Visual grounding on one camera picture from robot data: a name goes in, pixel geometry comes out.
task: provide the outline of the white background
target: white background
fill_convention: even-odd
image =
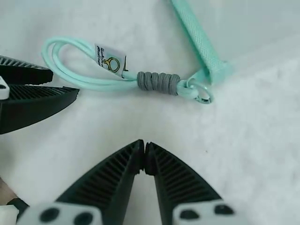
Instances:
[[[57,35],[125,51],[130,71],[187,78],[200,67],[164,0],[0,0],[1,55],[44,65],[41,46]],[[82,74],[110,76],[72,48],[61,58]],[[296,55],[239,71],[213,88],[211,105],[141,90],[82,90],[62,112],[0,136],[0,176],[28,204],[51,202],[143,139],[188,163],[253,224],[299,224],[299,72]],[[57,77],[49,85],[72,86]],[[161,224],[152,177],[136,177],[124,224]]]

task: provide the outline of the printed label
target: printed label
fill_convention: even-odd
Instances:
[[[122,77],[126,66],[126,55],[110,47],[95,44],[96,61],[99,66]]]

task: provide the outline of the mint green cord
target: mint green cord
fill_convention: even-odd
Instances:
[[[52,59],[49,57],[48,52],[51,45],[54,45],[51,53]],[[49,69],[62,79],[73,83],[80,88],[96,91],[122,91],[138,87],[137,74],[128,71],[123,71],[122,76],[124,79],[122,81],[85,77],[71,71],[66,68],[59,59],[59,52],[64,45],[72,45],[78,48],[92,60],[97,62],[95,48],[86,41],[77,38],[53,37],[47,40],[43,45],[42,57]],[[209,98],[206,99],[200,97],[198,90],[205,92]],[[177,93],[179,96],[187,99],[195,99],[203,104],[209,104],[213,101],[212,93],[205,85],[198,82],[196,79],[179,81],[177,84]]]

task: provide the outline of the ridged rubber pad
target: ridged rubber pad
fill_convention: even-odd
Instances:
[[[163,225],[172,225],[179,204],[221,199],[192,168],[154,143],[146,145],[145,172],[155,178]]]
[[[13,66],[13,67],[25,67],[25,68],[37,68],[37,69],[47,69],[32,63],[28,63],[22,60],[16,60],[10,57],[0,55],[0,66]]]
[[[58,202],[99,208],[105,225],[121,225],[136,174],[143,169],[144,144],[138,140],[96,165],[58,199]]]
[[[79,89],[9,85],[9,98],[0,101],[0,134],[44,120],[74,102]]]

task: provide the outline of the gray wrapped cord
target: gray wrapped cord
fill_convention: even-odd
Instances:
[[[137,84],[142,90],[156,90],[158,92],[178,95],[177,84],[180,77],[177,74],[139,72],[137,74]]]

